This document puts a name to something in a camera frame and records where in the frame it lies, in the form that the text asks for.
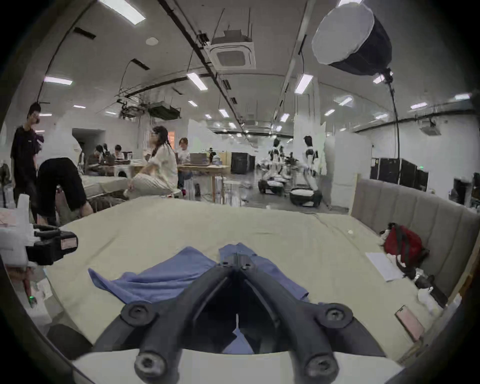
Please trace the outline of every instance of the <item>gray upholstered headboard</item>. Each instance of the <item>gray upholstered headboard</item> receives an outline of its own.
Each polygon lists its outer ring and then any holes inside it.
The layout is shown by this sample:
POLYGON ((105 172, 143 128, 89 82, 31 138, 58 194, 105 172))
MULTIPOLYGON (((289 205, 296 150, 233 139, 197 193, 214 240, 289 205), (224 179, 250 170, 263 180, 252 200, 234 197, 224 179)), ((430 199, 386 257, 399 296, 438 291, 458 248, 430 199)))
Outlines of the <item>gray upholstered headboard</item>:
POLYGON ((358 179, 351 215, 377 234, 388 223, 417 233, 430 255, 421 267, 449 296, 465 270, 480 229, 480 215, 413 188, 358 179))

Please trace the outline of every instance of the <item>softbox light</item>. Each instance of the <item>softbox light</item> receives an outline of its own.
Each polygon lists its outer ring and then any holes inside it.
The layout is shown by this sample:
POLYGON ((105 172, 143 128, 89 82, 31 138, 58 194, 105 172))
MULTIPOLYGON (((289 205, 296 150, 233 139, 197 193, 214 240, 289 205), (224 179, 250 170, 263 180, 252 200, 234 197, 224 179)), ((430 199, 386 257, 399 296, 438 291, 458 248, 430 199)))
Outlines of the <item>softbox light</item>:
POLYGON ((392 44, 383 26, 370 8, 354 2, 334 8, 323 18, 312 50, 320 64, 354 75, 385 73, 392 61, 392 44))

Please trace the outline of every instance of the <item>red bag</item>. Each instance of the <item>red bag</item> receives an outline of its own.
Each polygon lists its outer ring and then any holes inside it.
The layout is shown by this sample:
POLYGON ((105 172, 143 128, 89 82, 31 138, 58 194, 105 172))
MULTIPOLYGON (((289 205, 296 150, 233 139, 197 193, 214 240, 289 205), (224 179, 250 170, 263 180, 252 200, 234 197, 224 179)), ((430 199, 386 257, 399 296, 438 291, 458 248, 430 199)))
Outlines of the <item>red bag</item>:
POLYGON ((403 225, 390 223, 388 227, 390 233, 385 240, 385 252, 401 255, 400 261, 406 265, 406 268, 403 268, 398 262, 397 266, 403 272, 418 267, 428 255, 428 251, 422 247, 420 236, 403 225))

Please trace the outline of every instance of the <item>black t-shirt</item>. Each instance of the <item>black t-shirt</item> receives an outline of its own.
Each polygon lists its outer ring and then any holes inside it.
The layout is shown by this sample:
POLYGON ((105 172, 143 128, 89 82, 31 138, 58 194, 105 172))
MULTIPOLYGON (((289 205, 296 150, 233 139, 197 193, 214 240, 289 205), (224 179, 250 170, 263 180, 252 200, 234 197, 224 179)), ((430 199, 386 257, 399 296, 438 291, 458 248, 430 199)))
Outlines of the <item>black t-shirt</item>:
POLYGON ((26 131, 22 126, 18 127, 13 137, 10 157, 14 160, 13 176, 17 186, 24 186, 27 181, 36 180, 36 169, 33 161, 39 151, 37 134, 33 129, 26 131))

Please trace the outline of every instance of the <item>white shirt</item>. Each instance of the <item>white shirt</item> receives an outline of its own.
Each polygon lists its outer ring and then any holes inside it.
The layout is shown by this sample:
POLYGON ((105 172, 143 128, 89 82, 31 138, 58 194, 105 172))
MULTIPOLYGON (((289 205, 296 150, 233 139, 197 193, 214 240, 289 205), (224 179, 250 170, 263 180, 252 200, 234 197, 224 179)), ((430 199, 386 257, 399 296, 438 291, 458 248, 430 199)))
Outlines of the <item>white shirt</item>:
POLYGON ((38 152, 36 163, 40 168, 43 162, 49 159, 67 157, 75 166, 78 165, 82 148, 72 136, 72 131, 57 127, 45 134, 45 142, 38 152))
POLYGON ((190 163, 190 152, 188 152, 188 149, 179 149, 178 151, 179 154, 179 161, 180 164, 189 164, 190 163))
POLYGON ((148 160, 149 164, 155 164, 158 169, 155 175, 159 179, 163 180, 168 187, 173 191, 177 188, 178 172, 177 172, 177 159, 175 158, 175 152, 168 144, 163 144, 158 148, 155 156, 152 156, 148 160))

